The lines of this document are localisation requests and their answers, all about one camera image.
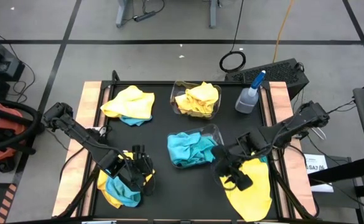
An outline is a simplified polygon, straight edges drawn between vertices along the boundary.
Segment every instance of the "black hose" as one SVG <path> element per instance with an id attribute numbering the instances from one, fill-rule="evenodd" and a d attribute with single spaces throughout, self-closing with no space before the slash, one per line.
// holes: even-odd
<path id="1" fill-rule="evenodd" d="M 25 131 L 18 134 L 17 136 L 14 136 L 13 138 L 0 142 L 0 149 L 3 149 L 4 147 L 9 147 L 11 144 L 14 144 L 14 143 L 19 143 L 22 140 L 31 136 L 32 134 L 35 134 L 34 131 L 37 130 L 37 128 L 40 124 L 41 117 L 42 117 L 42 115 L 38 111 L 36 111 L 35 109 L 33 109 L 29 106 L 23 105 L 21 103 L 16 103 L 13 101 L 0 100 L 0 104 L 2 104 L 3 106 L 7 106 L 9 108 L 15 108 L 15 109 L 25 111 L 32 116 L 31 125 Z"/>

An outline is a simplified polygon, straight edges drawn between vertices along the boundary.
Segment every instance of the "wooden table edge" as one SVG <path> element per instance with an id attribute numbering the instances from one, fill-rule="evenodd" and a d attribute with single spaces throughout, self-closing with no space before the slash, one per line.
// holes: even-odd
<path id="1" fill-rule="evenodd" d="M 273 101 L 274 113 L 276 114 L 276 121 L 280 122 L 290 116 L 292 116 L 291 102 L 287 92 L 287 86 L 285 82 L 270 82 L 270 93 Z M 84 127 L 92 127 L 95 115 L 96 107 L 98 104 L 100 94 L 101 82 L 85 82 L 81 94 L 80 104 L 78 106 L 76 121 L 81 123 Z M 263 106 L 268 126 L 271 125 L 270 110 L 266 97 L 266 92 L 261 92 L 263 97 Z M 105 91 L 105 97 L 103 103 L 108 99 L 108 88 Z M 99 126 L 104 123 L 104 115 L 100 114 Z M 297 148 L 301 148 L 301 144 L 298 140 L 293 140 L 291 143 Z M 72 156 L 81 146 L 74 140 L 70 141 L 68 147 L 66 160 Z M 85 170 L 85 164 L 87 159 L 87 151 L 84 150 L 72 161 L 69 162 L 68 166 L 64 169 L 63 177 L 60 181 L 60 185 L 57 192 L 57 197 L 52 212 L 52 216 L 60 214 L 66 209 L 68 204 L 73 200 L 82 184 L 83 173 Z M 309 179 L 306 174 L 306 167 L 304 165 L 303 157 L 296 151 L 287 148 L 284 154 L 286 163 L 287 175 L 289 185 L 299 199 L 301 204 L 309 211 L 310 214 L 316 213 L 314 205 L 312 191 L 309 185 Z M 82 210 L 82 215 L 88 215 L 88 208 L 90 206 L 90 198 L 92 193 L 92 187 L 88 190 L 85 195 L 85 203 Z M 281 209 L 284 217 L 289 217 L 286 196 L 282 189 L 279 187 L 279 195 L 281 199 Z"/>

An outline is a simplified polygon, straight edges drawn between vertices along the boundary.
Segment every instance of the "microfiber cloth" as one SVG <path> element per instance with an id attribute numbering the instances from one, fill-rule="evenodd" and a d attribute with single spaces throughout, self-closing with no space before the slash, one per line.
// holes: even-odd
<path id="1" fill-rule="evenodd" d="M 211 83 L 203 82 L 200 86 L 187 89 L 185 94 L 176 96 L 175 101 L 181 113 L 189 111 L 211 115 L 213 106 L 219 99 L 218 90 Z"/>
<path id="2" fill-rule="evenodd" d="M 133 158 L 130 152 L 125 153 L 126 156 Z M 146 177 L 146 182 L 150 180 L 152 175 Z M 140 192 L 132 192 L 126 185 L 122 183 L 119 177 L 112 179 L 102 170 L 97 180 L 97 188 L 101 190 L 108 203 L 116 208 L 120 208 L 123 204 L 128 207 L 136 207 L 141 199 Z"/>
<path id="3" fill-rule="evenodd" d="M 268 165 L 259 159 L 252 159 L 245 161 L 239 170 L 247 174 L 253 184 L 243 191 L 238 190 L 238 188 L 225 190 L 226 196 L 233 208 L 246 222 L 262 220 L 268 214 L 272 201 Z M 234 183 L 225 183 L 227 178 L 220 177 L 223 186 L 228 189 L 233 188 Z"/>
<path id="4" fill-rule="evenodd" d="M 143 93 L 136 86 L 131 85 L 120 91 L 113 100 L 103 104 L 100 109 L 111 118 L 119 118 L 123 115 L 130 118 L 150 119 L 153 104 L 153 93 Z"/>
<path id="5" fill-rule="evenodd" d="M 182 167 L 212 162 L 215 157 L 211 149 L 216 145 L 211 136 L 201 136 L 200 133 L 179 133 L 168 136 L 170 159 L 173 164 Z"/>
<path id="6" fill-rule="evenodd" d="M 130 118 L 130 117 L 127 117 L 127 116 L 121 116 L 120 117 L 120 120 L 122 122 L 124 122 L 125 124 L 129 125 L 129 126 L 140 126 L 142 125 L 145 121 L 150 121 L 152 118 L 152 116 L 150 116 L 149 119 L 137 119 L 137 118 Z"/>

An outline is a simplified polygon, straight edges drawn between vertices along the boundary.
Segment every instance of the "table leg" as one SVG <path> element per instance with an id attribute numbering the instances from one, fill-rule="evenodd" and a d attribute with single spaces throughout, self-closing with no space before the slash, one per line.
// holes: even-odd
<path id="1" fill-rule="evenodd" d="M 339 180 L 352 179 L 364 175 L 364 159 L 359 159 L 348 164 L 336 166 L 322 171 L 309 174 L 310 186 L 322 184 L 315 180 L 326 183 L 336 182 Z"/>
<path id="2" fill-rule="evenodd" d="M 209 27 L 210 28 L 215 28 L 217 26 L 217 4 L 218 1 L 217 0 L 211 0 L 210 1 L 210 22 L 209 22 Z"/>
<path id="3" fill-rule="evenodd" d="M 118 4 L 119 7 L 115 24 L 117 25 L 118 28 L 120 28 L 122 26 L 122 21 L 124 19 L 124 13 L 126 10 L 126 6 L 128 5 L 128 0 L 118 0 Z"/>

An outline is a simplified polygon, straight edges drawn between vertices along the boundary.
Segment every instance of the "blue spray nozzle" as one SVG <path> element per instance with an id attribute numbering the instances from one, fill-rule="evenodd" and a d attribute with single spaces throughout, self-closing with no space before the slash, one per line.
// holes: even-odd
<path id="1" fill-rule="evenodd" d="M 265 74 L 266 74 L 265 70 L 263 70 L 261 73 L 259 73 L 259 75 L 252 82 L 252 85 L 251 85 L 252 89 L 257 89 L 262 84 Z"/>

